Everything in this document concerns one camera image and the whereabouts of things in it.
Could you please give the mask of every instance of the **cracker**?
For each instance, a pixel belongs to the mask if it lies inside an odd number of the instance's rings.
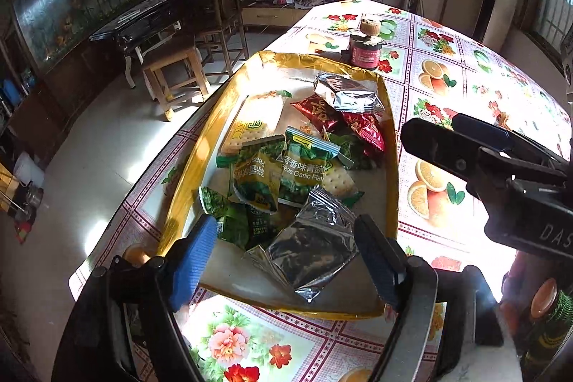
[[[326,191],[338,199],[358,193],[354,180],[338,159],[327,162],[322,185]]]

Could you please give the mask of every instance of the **bucket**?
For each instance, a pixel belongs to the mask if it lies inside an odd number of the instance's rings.
[[[18,157],[14,166],[14,175],[24,185],[28,185],[30,182],[38,188],[42,188],[44,185],[44,171],[34,163],[26,152]]]

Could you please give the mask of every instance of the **red snack wrapper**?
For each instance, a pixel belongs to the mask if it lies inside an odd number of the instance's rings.
[[[291,102],[290,105],[307,117],[319,131],[326,129],[331,132],[341,121],[340,112],[331,108],[317,94],[299,102]]]
[[[367,141],[380,151],[384,150],[384,139],[376,117],[372,114],[355,114],[351,112],[341,112],[341,114],[347,125],[362,140]]]

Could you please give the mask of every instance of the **tiled floor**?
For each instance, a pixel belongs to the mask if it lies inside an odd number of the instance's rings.
[[[247,33],[249,52],[263,50],[277,36]],[[238,43],[233,38],[230,46]],[[223,69],[222,56],[216,59],[205,66],[206,72]],[[177,72],[166,71],[167,80]],[[44,200],[23,246],[14,237],[12,220],[0,217],[2,287],[30,341],[32,363],[45,382],[51,378],[73,307],[70,275],[97,243],[134,182],[197,109],[183,108],[167,123],[151,101],[141,73],[134,71],[134,79],[137,87],[131,90],[123,75],[117,77],[74,124],[46,171]]]

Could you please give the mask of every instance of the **dark wooden cabinet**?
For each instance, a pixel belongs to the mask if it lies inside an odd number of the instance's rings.
[[[112,42],[84,41],[41,75],[9,120],[22,147],[45,168],[81,112],[124,70]]]

